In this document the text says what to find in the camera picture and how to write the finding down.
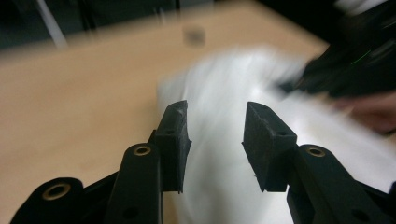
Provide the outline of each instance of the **wooden table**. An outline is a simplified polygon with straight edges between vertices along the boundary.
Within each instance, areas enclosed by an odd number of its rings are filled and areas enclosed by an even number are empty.
[[[205,43],[189,44],[185,33],[197,27]],[[159,77],[236,46],[271,45],[306,58],[327,47],[249,2],[69,40],[69,49],[41,44],[0,55],[0,223],[52,178],[72,176],[87,186],[118,170],[124,150],[146,142],[158,125]],[[165,223],[176,223],[167,197]]]

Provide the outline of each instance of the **white cloth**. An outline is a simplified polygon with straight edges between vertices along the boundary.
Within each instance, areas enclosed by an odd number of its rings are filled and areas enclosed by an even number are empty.
[[[286,193],[262,193],[241,142],[248,101],[270,106],[298,135],[298,144],[326,147],[359,181],[388,191],[396,149],[326,105],[274,83],[302,71],[304,61],[273,49],[233,49],[199,62],[158,87],[161,114],[187,100],[192,141],[180,223],[292,223]]]

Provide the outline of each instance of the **black object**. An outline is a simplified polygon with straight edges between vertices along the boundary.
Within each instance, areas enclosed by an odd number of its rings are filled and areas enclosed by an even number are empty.
[[[344,41],[332,43],[285,91],[326,91],[331,97],[396,90],[396,1],[341,21]]]
[[[169,105],[148,143],[125,151],[117,173],[85,189],[75,178],[53,179],[11,223],[162,223],[163,191],[182,191],[190,146],[187,102]]]
[[[262,191],[286,191],[294,223],[394,223],[388,194],[355,181],[323,147],[296,134],[267,106],[247,103],[244,149]]]

